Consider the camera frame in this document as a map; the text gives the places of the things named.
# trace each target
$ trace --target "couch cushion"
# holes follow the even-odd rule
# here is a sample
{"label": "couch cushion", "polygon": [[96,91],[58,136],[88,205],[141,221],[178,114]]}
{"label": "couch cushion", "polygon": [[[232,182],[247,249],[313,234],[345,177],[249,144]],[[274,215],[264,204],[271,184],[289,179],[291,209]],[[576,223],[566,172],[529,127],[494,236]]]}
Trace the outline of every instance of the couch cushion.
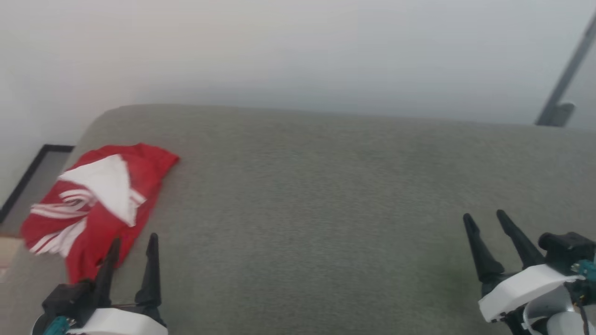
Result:
{"label": "couch cushion", "polygon": [[[160,237],[170,334],[509,334],[487,324],[462,215],[509,271],[495,216],[536,242],[596,239],[596,134],[535,126],[145,105],[99,117],[70,163],[106,144],[181,157],[111,298],[131,302]],[[20,250],[0,327],[26,334],[66,279]]]}

